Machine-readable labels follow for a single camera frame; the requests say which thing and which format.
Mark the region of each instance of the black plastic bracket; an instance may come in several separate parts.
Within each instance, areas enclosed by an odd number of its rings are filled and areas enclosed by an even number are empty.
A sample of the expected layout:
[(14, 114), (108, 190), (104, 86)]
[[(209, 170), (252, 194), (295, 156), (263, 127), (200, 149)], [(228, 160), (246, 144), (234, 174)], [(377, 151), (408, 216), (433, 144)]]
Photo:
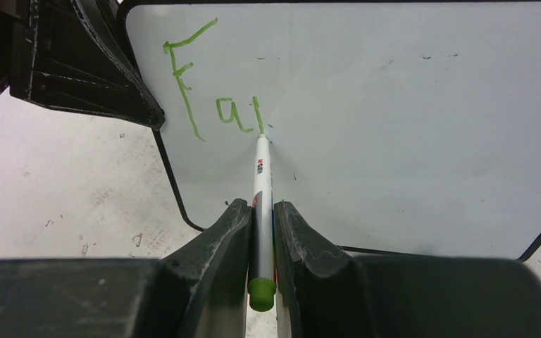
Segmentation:
[(243, 337), (251, 208), (162, 260), (0, 261), (0, 337)]
[(120, 48), (115, 0), (0, 0), (0, 93), (58, 111), (165, 121)]
[(541, 337), (541, 283), (516, 261), (351, 257), (275, 204), (277, 324), (286, 337)]

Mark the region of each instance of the green handwriting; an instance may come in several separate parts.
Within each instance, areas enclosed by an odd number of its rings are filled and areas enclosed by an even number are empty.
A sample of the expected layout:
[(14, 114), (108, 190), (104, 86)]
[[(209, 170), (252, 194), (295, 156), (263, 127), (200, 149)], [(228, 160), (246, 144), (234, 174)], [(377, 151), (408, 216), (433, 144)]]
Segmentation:
[[(202, 28), (200, 28), (197, 32), (195, 32), (191, 37), (188, 37), (187, 39), (180, 42), (176, 42), (174, 44), (171, 44), (169, 41), (163, 44), (163, 51), (165, 52), (165, 54), (168, 54), (171, 57), (171, 65), (173, 67), (173, 77), (175, 78), (175, 81), (177, 81), (179, 90), (181, 92), (181, 96), (185, 103), (185, 109), (187, 110), (187, 114), (189, 116), (189, 121), (192, 123), (192, 127), (194, 128), (194, 134), (196, 135), (196, 137), (198, 137), (202, 141), (205, 141), (205, 139), (202, 136), (200, 136), (198, 132), (198, 127), (196, 126), (196, 121), (194, 120), (192, 107), (189, 104), (189, 99), (187, 98), (187, 94), (186, 94), (186, 92), (192, 90), (192, 88), (186, 86), (185, 83), (183, 82), (183, 79), (181, 78), (183, 73), (185, 73), (186, 70), (189, 70), (191, 67), (193, 67), (194, 64), (192, 62), (189, 62), (183, 65), (183, 67), (178, 69), (177, 61), (175, 57), (175, 51), (173, 49), (181, 47), (181, 46), (186, 46), (192, 43), (197, 37), (199, 37), (202, 33), (204, 33), (210, 27), (214, 26), (217, 22), (218, 22), (218, 19), (214, 18), (214, 20), (205, 24)], [(229, 116), (229, 118), (223, 117), (223, 109), (221, 107), (221, 104), (223, 102), (231, 103), (231, 115)], [(260, 133), (263, 134), (264, 126), (262, 123), (262, 117), (260, 115), (260, 105), (258, 103), (258, 98), (253, 96), (252, 102), (254, 104), (254, 111), (256, 112), (256, 119), (258, 120), (258, 129)], [(216, 110), (218, 112), (218, 118), (220, 119), (222, 123), (231, 123), (233, 122), (233, 120), (235, 120), (235, 122), (237, 123), (237, 126), (240, 128), (241, 131), (252, 132), (254, 130), (253, 128), (244, 128), (244, 126), (242, 125), (242, 121), (240, 120), (240, 115), (237, 112), (237, 104), (230, 97), (221, 97), (219, 99), (216, 99)]]
[(181, 96), (183, 97), (183, 102), (185, 103), (185, 109), (187, 109), (187, 115), (189, 116), (189, 121), (192, 123), (192, 127), (194, 128), (194, 134), (196, 134), (196, 137), (198, 137), (202, 141), (206, 141), (206, 140), (202, 136), (200, 136), (200, 133), (198, 132), (198, 126), (196, 125), (196, 121), (194, 121), (194, 114), (192, 113), (192, 107), (189, 105), (189, 100), (187, 99), (187, 94), (185, 93), (189, 90), (192, 90), (192, 88), (186, 86), (183, 83), (183, 80), (181, 79), (181, 75), (185, 73), (186, 70), (193, 67), (194, 64), (190, 62), (183, 65), (183, 67), (178, 69), (177, 61), (175, 60), (175, 53), (173, 52), (173, 49), (181, 47), (181, 46), (185, 46), (186, 44), (193, 42), (197, 37), (199, 37), (202, 33), (204, 33), (207, 29), (215, 25), (217, 22), (218, 22), (218, 19), (214, 18), (214, 20), (205, 24), (202, 28), (198, 30), (198, 32), (195, 32), (191, 37), (188, 37), (187, 39), (180, 42), (176, 42), (174, 44), (169, 43), (169, 41), (166, 41), (165, 44), (163, 44), (163, 51), (165, 52), (165, 54), (171, 55), (173, 77), (175, 78), (175, 81), (177, 81), (178, 83)]
[[(229, 118), (223, 117), (223, 109), (220, 107), (221, 102), (231, 102), (231, 116)], [(222, 123), (231, 123), (235, 119), (235, 122), (237, 123), (237, 126), (240, 127), (240, 130), (243, 132), (251, 132), (254, 129), (249, 128), (246, 129), (242, 125), (242, 121), (240, 120), (240, 115), (237, 113), (237, 104), (231, 99), (230, 97), (221, 97), (219, 99), (216, 99), (216, 111), (218, 112), (218, 118), (220, 118), (220, 121)]]

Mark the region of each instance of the white floor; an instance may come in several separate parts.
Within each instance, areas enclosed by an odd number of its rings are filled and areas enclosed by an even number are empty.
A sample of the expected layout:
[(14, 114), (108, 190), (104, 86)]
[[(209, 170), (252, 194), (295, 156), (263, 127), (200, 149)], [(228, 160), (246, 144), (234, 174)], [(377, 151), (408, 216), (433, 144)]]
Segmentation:
[[(179, 210), (151, 130), (0, 97), (0, 258), (162, 257), (197, 231)], [(528, 261), (541, 278), (541, 248)], [(248, 312), (248, 337), (277, 337)]]

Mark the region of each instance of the marker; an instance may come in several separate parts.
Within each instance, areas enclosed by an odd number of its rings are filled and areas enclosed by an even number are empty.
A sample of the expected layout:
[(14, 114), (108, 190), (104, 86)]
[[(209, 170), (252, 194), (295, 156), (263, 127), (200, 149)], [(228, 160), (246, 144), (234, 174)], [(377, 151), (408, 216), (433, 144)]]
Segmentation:
[(268, 139), (256, 142), (252, 234), (248, 270), (248, 293), (252, 310), (264, 312), (275, 305), (275, 255), (273, 251), (273, 181)]

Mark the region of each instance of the white dry erase board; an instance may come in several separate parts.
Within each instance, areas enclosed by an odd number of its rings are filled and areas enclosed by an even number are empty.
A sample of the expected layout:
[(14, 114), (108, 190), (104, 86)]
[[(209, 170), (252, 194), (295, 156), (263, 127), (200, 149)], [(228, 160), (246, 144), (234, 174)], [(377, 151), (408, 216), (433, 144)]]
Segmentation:
[(541, 239), (541, 3), (123, 15), (195, 225), (251, 199), (263, 129), (275, 201), (337, 245), (525, 258)]

